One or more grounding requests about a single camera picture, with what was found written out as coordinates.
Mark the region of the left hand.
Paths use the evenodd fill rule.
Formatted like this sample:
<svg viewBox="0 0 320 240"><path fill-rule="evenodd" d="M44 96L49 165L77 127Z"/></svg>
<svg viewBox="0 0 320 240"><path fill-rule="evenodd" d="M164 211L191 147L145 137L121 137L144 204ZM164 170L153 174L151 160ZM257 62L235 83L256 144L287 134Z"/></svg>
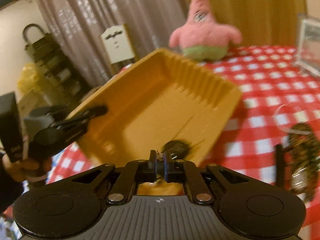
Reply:
<svg viewBox="0 0 320 240"><path fill-rule="evenodd" d="M2 157L1 161L4 171L16 182L23 182L27 179L26 171L38 170L40 166L45 172L49 172L52 168L52 160L46 159L42 164L37 161L27 158L22 161L12 163L7 154Z"/></svg>

